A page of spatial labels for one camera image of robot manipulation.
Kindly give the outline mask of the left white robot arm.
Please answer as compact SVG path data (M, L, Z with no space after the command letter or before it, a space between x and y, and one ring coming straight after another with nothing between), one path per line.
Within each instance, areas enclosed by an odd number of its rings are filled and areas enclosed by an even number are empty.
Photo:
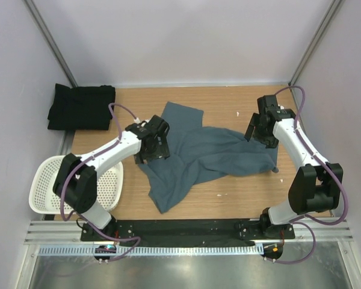
M167 144L169 124L154 115L149 121L133 123L115 140L84 155L67 154L60 165L52 191L74 212L95 226L104 241L116 233L115 219L97 200L97 180L125 158L145 164L170 156Z

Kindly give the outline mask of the blue-grey t shirt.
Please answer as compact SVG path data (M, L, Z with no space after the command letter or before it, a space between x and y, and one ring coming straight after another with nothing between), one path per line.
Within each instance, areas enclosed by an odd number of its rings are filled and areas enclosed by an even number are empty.
M203 111L173 102L161 115L169 124L170 156L141 164L146 174L149 197L158 211L166 213L181 202L192 186L226 175L249 176L275 172L277 149L267 149L243 133L227 128L203 126Z

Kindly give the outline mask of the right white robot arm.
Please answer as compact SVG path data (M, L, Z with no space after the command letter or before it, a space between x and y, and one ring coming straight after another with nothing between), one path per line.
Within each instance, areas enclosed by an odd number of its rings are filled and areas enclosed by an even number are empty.
M264 209L260 216L260 233L273 238L297 217L337 208L344 171L314 148L295 121L295 113L280 106L276 95L262 96L257 104L258 112L250 119L245 139L258 141L268 149L282 144L297 170L287 200Z

